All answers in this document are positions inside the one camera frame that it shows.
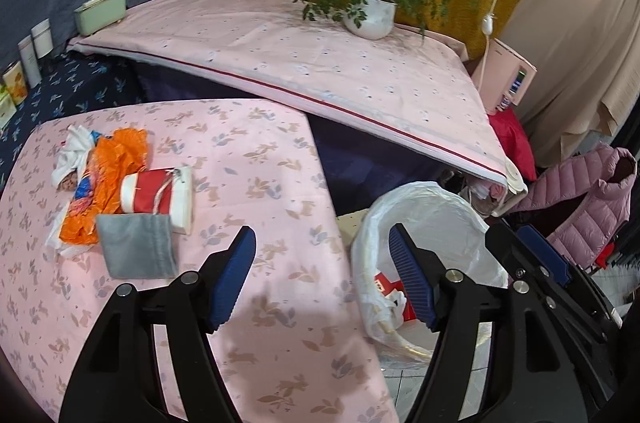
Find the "red trim stripe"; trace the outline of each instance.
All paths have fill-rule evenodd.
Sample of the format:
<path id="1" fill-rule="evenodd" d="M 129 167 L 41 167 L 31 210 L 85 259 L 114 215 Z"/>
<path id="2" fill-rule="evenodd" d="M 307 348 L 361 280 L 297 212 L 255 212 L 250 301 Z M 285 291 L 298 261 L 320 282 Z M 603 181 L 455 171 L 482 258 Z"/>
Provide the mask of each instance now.
<path id="1" fill-rule="evenodd" d="M 317 103 L 318 105 L 327 106 L 327 107 L 333 108 L 335 110 L 339 110 L 340 112 L 343 112 L 345 114 L 350 114 L 351 116 L 357 117 L 359 119 L 363 119 L 365 121 L 368 121 L 370 123 L 378 125 L 379 127 L 382 127 L 382 128 L 387 129 L 387 130 L 393 131 L 396 134 L 399 134 L 401 136 L 405 136 L 407 138 L 411 138 L 414 141 L 420 142 L 420 143 L 422 143 L 424 145 L 428 145 L 430 147 L 442 150 L 444 152 L 448 152 L 449 154 L 452 154 L 452 155 L 454 155 L 456 157 L 459 157 L 461 159 L 469 161 L 470 163 L 473 163 L 474 165 L 478 165 L 478 166 L 480 166 L 482 168 L 485 168 L 486 170 L 489 170 L 490 172 L 494 172 L 495 174 L 501 175 L 502 177 L 504 177 L 506 179 L 505 174 L 503 174 L 502 172 L 498 172 L 498 170 L 495 170 L 494 168 L 488 167 L 487 165 L 484 165 L 482 163 L 474 161 L 473 159 L 468 158 L 467 156 L 464 156 L 462 154 L 458 154 L 457 152 L 452 151 L 451 149 L 448 149 L 446 147 L 442 147 L 442 146 L 437 145 L 435 143 L 431 143 L 430 141 L 421 139 L 418 136 L 414 136 L 413 134 L 410 134 L 408 132 L 403 132 L 403 131 L 395 128 L 395 127 L 392 127 L 391 125 L 387 125 L 387 124 L 379 122 L 379 121 L 377 121 L 375 119 L 363 116 L 362 114 L 358 114 L 357 112 L 353 112 L 352 110 L 348 110 L 348 109 L 345 109 L 345 108 L 340 107 L 338 105 L 334 105 L 333 103 L 326 103 L 325 101 L 322 101 L 322 100 L 320 100 L 318 98 L 312 98 L 310 96 L 305 96 L 304 94 L 300 94 L 299 92 L 296 92 L 294 90 L 289 90 L 288 88 L 282 88 L 280 86 L 273 85 L 273 83 L 261 82 L 260 80 L 254 80 L 252 78 L 248 78 L 247 76 L 240 76 L 239 74 L 234 74 L 232 72 L 226 72 L 224 70 L 213 69 L 212 67 L 199 66 L 198 64 L 192 64 L 191 62 L 184 62 L 182 60 L 175 60 L 174 58 L 169 58 L 168 56 L 162 56 L 161 54 L 143 53 L 142 51 L 134 51 L 134 50 L 124 49 L 124 48 L 108 48 L 108 47 L 104 47 L 104 46 L 95 46 L 95 45 L 89 44 L 87 42 L 79 42 L 79 45 L 88 46 L 88 47 L 95 48 L 95 49 L 109 49 L 109 50 L 113 50 L 113 51 L 124 51 L 126 53 L 143 54 L 145 56 L 154 56 L 155 58 L 161 58 L 161 59 L 167 60 L 169 62 L 182 64 L 184 66 L 196 67 L 197 69 L 210 70 L 211 72 L 216 72 L 218 74 L 224 74 L 225 76 L 231 76 L 232 78 L 237 78 L 238 80 L 243 80 L 244 82 L 254 83 L 255 85 L 261 85 L 261 86 L 264 86 L 264 87 L 272 88 L 274 90 L 279 90 L 281 92 L 286 92 L 287 94 L 291 94 L 293 96 L 296 96 L 297 98 L 306 99 L 308 101 L 313 101 L 314 103 Z"/>

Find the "silver bolt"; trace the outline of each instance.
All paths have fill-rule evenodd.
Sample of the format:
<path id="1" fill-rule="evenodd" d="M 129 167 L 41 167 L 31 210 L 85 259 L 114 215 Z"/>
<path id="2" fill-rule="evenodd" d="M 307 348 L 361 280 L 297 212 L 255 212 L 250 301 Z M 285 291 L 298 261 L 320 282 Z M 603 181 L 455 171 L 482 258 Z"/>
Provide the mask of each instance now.
<path id="1" fill-rule="evenodd" d="M 516 280 L 513 283 L 513 289 L 515 289 L 518 293 L 527 293 L 529 292 L 529 284 L 527 284 L 524 280 Z"/>
<path id="2" fill-rule="evenodd" d="M 187 271 L 186 273 L 182 274 L 182 276 L 180 277 L 180 281 L 183 284 L 193 284 L 198 281 L 198 276 L 199 275 L 197 271 Z"/>
<path id="3" fill-rule="evenodd" d="M 446 276 L 449 282 L 462 282 L 462 279 L 465 278 L 465 276 L 462 275 L 462 271 L 459 271 L 457 269 L 447 270 L 444 276 Z"/>
<path id="4" fill-rule="evenodd" d="M 133 286 L 131 284 L 120 284 L 116 288 L 116 295 L 118 297 L 126 297 L 132 291 L 133 291 Z"/>

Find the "dark blue fabric under table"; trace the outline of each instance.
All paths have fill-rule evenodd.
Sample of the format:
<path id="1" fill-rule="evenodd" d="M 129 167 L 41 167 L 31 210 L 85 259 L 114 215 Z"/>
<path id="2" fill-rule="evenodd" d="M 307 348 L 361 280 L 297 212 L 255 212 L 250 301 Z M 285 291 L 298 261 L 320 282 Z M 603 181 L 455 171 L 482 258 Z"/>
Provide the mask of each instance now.
<path id="1" fill-rule="evenodd" d="M 137 62 L 136 72 L 149 101 L 259 98 L 167 67 Z M 335 213 L 369 208 L 401 184 L 434 181 L 444 164 L 388 140 L 307 114 Z"/>
<path id="2" fill-rule="evenodd" d="M 29 96 L 0 134 L 0 196 L 31 132 L 50 119 L 142 103 L 145 95 L 127 60 L 70 52 Z"/>

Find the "white flower pot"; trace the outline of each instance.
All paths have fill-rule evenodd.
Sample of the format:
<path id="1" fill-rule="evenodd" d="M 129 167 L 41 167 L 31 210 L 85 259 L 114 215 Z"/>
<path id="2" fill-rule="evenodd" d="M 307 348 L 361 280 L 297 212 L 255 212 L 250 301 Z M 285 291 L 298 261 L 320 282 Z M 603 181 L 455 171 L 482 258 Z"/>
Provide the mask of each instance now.
<path id="1" fill-rule="evenodd" d="M 347 16 L 342 20 L 351 33 L 368 40 L 380 40 L 393 30 L 397 6 L 395 2 L 365 0 L 361 6 L 367 18 L 362 21 L 360 27 Z"/>

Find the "green tissue box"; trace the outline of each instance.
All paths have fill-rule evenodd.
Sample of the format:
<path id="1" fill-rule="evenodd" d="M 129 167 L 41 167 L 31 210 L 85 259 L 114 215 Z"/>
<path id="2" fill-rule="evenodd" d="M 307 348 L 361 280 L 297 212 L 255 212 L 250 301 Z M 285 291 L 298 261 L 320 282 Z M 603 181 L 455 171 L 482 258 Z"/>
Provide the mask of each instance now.
<path id="1" fill-rule="evenodd" d="M 126 0 L 89 0 L 74 11 L 76 26 L 82 36 L 122 20 L 127 14 Z"/>

